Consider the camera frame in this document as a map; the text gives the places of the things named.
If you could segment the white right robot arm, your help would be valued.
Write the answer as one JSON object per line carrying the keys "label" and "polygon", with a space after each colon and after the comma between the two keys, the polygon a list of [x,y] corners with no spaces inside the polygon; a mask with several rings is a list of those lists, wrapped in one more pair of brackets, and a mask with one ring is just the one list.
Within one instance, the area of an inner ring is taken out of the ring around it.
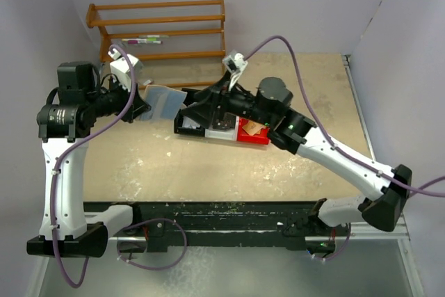
{"label": "white right robot arm", "polygon": [[328,140],[313,120],[291,108],[292,98],[277,77],[262,79],[256,94],[238,84],[230,88],[228,79],[221,79],[196,92],[193,103],[180,113],[204,128],[227,114],[266,126],[275,147],[322,165],[360,191],[356,197],[319,200],[313,209],[315,221],[329,227],[365,222],[393,231],[408,199],[407,190],[397,182],[410,182],[412,171],[378,163]]}

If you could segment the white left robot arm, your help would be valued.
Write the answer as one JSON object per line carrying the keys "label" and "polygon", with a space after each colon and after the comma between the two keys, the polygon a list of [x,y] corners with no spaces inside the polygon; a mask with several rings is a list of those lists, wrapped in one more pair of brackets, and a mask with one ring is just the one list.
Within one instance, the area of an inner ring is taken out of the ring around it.
{"label": "white left robot arm", "polygon": [[132,123],[151,109],[135,80],[140,61],[120,58],[110,64],[109,88],[89,62],[62,63],[58,86],[37,115],[38,136],[45,159],[45,206],[38,235],[26,243],[30,255],[101,257],[108,239],[133,219],[127,204],[111,205],[88,219],[83,207],[83,174],[98,118],[115,115]]}

